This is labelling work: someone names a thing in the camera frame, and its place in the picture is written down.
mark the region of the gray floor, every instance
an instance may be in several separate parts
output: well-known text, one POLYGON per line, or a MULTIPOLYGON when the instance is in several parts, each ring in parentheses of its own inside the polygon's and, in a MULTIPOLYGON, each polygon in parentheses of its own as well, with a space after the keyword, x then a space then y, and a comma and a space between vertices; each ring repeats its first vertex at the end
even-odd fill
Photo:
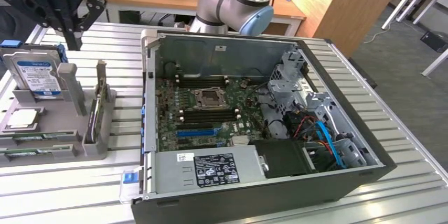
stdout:
MULTIPOLYGON (((388 8, 372 27, 365 41, 381 31, 390 14, 388 8)), ((425 78, 420 72, 440 53, 421 41, 424 33, 417 26, 392 23, 390 31, 362 44, 353 59, 377 82, 376 91, 401 121, 448 169, 448 60, 425 78)))

